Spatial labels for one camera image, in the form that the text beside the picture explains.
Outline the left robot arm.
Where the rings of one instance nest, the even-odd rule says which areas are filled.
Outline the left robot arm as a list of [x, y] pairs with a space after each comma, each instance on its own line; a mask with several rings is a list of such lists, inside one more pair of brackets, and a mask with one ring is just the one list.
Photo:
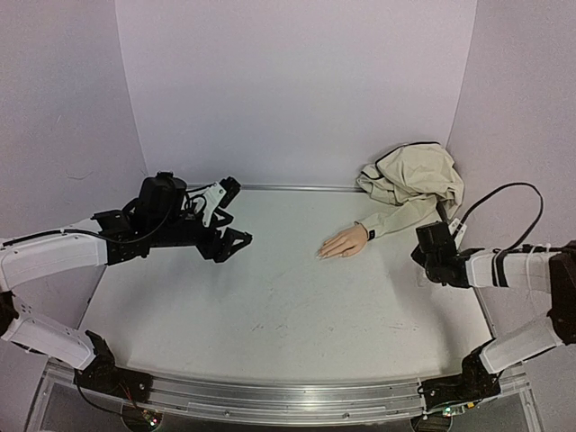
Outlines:
[[233, 217], [225, 211], [240, 190], [231, 176], [191, 189], [172, 173], [159, 172], [145, 178], [139, 195], [119, 210], [2, 240], [2, 340], [71, 366], [81, 390], [148, 401], [150, 374], [119, 367], [103, 337], [34, 312], [14, 290], [49, 275], [145, 258], [153, 248], [195, 247], [203, 259], [223, 263], [252, 241], [251, 234], [230, 227]]

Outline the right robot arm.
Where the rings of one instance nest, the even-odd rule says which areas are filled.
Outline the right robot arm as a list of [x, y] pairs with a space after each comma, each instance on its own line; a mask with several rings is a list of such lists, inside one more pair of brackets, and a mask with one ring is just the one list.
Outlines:
[[444, 221], [416, 229], [411, 257], [427, 279], [461, 289], [520, 288], [551, 297], [550, 310], [521, 328], [475, 348], [459, 374], [425, 380], [419, 392], [429, 408], [482, 401], [500, 394], [501, 374], [510, 366], [575, 342], [575, 244], [461, 251], [456, 230]]

